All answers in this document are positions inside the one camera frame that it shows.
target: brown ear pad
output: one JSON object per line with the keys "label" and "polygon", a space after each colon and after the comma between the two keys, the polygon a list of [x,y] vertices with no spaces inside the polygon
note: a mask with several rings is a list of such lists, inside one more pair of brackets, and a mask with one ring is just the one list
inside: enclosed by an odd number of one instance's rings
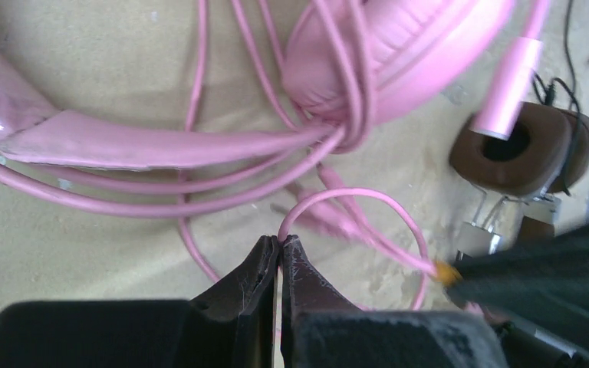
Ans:
{"label": "brown ear pad", "polygon": [[524,197],[538,194],[561,169],[572,129],[559,109],[523,103],[506,141],[472,132],[472,119],[464,124],[449,157],[462,178],[485,189]]}
{"label": "brown ear pad", "polygon": [[[575,184],[581,177],[586,173],[589,166],[589,117],[586,115],[581,114],[581,127],[579,128],[579,133],[575,137],[575,131],[577,127],[577,113],[574,111],[569,110],[560,110],[568,122],[570,123],[570,127],[572,129],[572,139],[576,139],[573,141],[573,151],[570,155],[570,160],[568,162],[568,167],[566,169],[566,183],[569,186]],[[548,189],[548,193],[559,193],[563,192],[564,190],[564,180],[562,177],[563,173],[559,175],[557,179],[552,182],[550,188]]]}

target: metal bracket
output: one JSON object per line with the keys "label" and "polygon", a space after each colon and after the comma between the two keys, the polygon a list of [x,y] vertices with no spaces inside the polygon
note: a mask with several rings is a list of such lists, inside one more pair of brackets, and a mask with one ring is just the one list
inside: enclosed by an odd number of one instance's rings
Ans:
{"label": "metal bracket", "polygon": [[501,243],[502,236],[499,234],[463,222],[456,244],[457,260],[462,260],[465,256],[480,257],[496,253]]}
{"label": "metal bracket", "polygon": [[522,208],[522,214],[540,222],[554,225],[561,209],[561,200],[555,195],[543,195],[530,202],[526,202]]}

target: black object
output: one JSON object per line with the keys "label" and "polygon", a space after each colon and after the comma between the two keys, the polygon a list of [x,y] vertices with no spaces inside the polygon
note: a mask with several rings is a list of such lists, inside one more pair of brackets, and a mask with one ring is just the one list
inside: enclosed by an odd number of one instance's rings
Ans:
{"label": "black object", "polygon": [[264,236],[192,301],[11,306],[0,314],[0,368],[270,367],[278,265],[288,368],[589,367],[587,225],[455,264],[463,279],[449,296],[512,318],[495,330],[463,312],[362,311],[312,266],[298,237]]}
{"label": "black object", "polygon": [[447,290],[450,297],[493,307],[530,335],[545,331],[589,364],[589,225],[455,268],[463,280]]}
{"label": "black object", "polygon": [[454,311],[364,312],[310,264],[296,236],[282,247],[264,236],[192,301],[13,305],[0,314],[0,368],[270,367],[278,259],[286,367],[505,367],[481,319]]}
{"label": "black object", "polygon": [[0,368],[272,366],[278,242],[192,301],[46,301],[0,314]]}

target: pink ear cushion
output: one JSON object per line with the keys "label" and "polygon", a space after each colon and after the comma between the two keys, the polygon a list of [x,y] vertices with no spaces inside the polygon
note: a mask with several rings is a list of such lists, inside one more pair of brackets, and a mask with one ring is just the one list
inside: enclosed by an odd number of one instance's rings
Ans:
{"label": "pink ear cushion", "polygon": [[[437,94],[485,49],[511,14],[513,0],[369,0],[364,4],[377,81],[377,123]],[[352,60],[354,33],[342,5],[335,16]],[[317,13],[302,15],[288,44],[283,86],[304,109],[346,117],[344,85]]]}

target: black power cord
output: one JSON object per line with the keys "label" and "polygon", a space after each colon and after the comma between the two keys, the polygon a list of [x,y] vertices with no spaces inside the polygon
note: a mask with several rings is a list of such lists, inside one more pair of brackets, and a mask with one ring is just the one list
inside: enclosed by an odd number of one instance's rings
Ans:
{"label": "black power cord", "polygon": [[531,85],[534,89],[534,94],[536,95],[537,100],[544,105],[552,106],[554,104],[554,100],[556,99],[556,85],[561,85],[563,89],[566,91],[568,96],[570,97],[570,103],[568,105],[568,109],[572,110],[574,107],[574,112],[576,113],[576,125],[574,127],[574,132],[572,134],[572,140],[570,142],[570,146],[568,147],[568,151],[565,156],[565,160],[563,162],[563,166],[561,167],[561,180],[563,181],[563,192],[567,196],[571,196],[569,185],[567,181],[568,176],[568,168],[570,166],[570,161],[574,150],[576,149],[577,141],[579,139],[579,134],[581,133],[581,125],[583,124],[581,120],[581,105],[576,98],[577,92],[577,75],[574,69],[574,63],[572,62],[572,56],[570,53],[570,23],[572,18],[572,8],[573,8],[574,0],[568,1],[568,8],[565,14],[565,25],[564,25],[564,34],[563,34],[563,49],[565,53],[565,60],[568,63],[568,71],[570,72],[570,78],[572,79],[572,86],[568,86],[565,81],[561,78],[556,77],[552,78],[549,85],[546,85],[543,79],[541,78],[538,73],[534,73],[534,77],[532,78]]}

